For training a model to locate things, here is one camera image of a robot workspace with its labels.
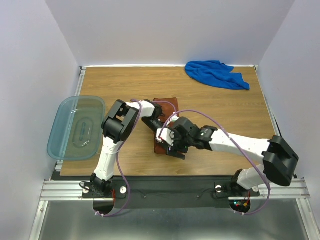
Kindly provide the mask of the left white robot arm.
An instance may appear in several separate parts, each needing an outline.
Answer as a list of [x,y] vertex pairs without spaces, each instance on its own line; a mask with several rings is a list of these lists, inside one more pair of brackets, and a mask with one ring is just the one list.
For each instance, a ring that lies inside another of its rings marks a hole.
[[115,162],[119,152],[142,118],[158,123],[163,114],[162,107],[152,101],[124,102],[116,100],[101,124],[102,149],[97,167],[90,177],[90,186],[100,197],[112,191]]

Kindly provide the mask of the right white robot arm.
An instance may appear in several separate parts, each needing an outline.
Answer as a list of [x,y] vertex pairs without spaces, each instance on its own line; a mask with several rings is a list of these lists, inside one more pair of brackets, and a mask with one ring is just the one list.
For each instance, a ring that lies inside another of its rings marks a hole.
[[262,184],[291,185],[299,161],[298,155],[284,140],[274,135],[271,139],[236,135],[205,125],[198,127],[186,117],[178,117],[172,125],[166,123],[156,132],[157,141],[167,146],[167,152],[184,159],[190,147],[198,150],[224,152],[256,161],[248,169],[239,169],[232,176],[229,190],[242,195]]

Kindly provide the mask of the blue towel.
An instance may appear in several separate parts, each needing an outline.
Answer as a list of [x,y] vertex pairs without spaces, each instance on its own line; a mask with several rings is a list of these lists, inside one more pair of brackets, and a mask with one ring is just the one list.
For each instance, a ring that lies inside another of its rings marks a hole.
[[228,90],[250,90],[239,72],[234,67],[218,60],[190,61],[184,67],[185,73],[197,82],[215,88]]

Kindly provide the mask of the brown towel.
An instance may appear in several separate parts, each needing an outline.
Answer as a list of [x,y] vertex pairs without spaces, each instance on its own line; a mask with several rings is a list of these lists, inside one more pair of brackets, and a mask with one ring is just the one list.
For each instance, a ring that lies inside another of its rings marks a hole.
[[[170,115],[179,110],[178,99],[176,97],[171,98],[154,98],[154,102],[162,108],[162,115],[158,118],[159,121],[164,124]],[[154,153],[158,155],[166,155],[166,150],[161,146],[159,142],[154,140]]]

